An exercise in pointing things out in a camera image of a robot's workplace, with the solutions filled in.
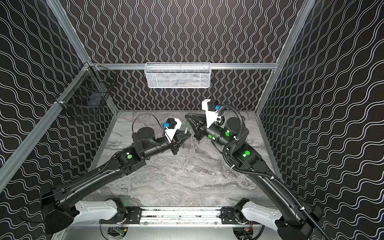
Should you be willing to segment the green pen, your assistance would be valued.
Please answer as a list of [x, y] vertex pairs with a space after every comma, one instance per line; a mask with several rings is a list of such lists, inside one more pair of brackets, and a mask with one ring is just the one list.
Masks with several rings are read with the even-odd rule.
[[190, 122], [189, 120], [186, 121], [186, 126], [185, 126], [185, 134], [190, 133]]

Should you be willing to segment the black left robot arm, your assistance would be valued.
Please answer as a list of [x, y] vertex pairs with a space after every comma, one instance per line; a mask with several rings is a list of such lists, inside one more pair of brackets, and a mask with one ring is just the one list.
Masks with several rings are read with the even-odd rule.
[[132, 134], [133, 143], [129, 147], [114, 154], [100, 167], [65, 185], [43, 185], [40, 199], [45, 233], [54, 234], [72, 224], [80, 215], [76, 203], [88, 194], [132, 174], [157, 154], [170, 150], [176, 155], [190, 137], [190, 133], [177, 130], [172, 140], [167, 136], [156, 138], [152, 128], [143, 127]]

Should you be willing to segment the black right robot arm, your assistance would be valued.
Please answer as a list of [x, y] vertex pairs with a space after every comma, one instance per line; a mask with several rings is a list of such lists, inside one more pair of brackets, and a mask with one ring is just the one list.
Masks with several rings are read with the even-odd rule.
[[249, 130], [240, 113], [227, 121], [223, 121], [222, 116], [212, 121], [207, 115], [194, 113], [186, 114], [185, 118], [198, 141], [207, 137], [219, 145], [225, 163], [257, 184], [275, 205], [273, 209], [242, 199], [237, 205], [238, 221], [259, 223], [277, 232], [283, 240], [307, 240], [314, 230], [326, 240], [330, 238], [320, 226], [322, 209], [311, 208], [300, 201], [247, 143]]

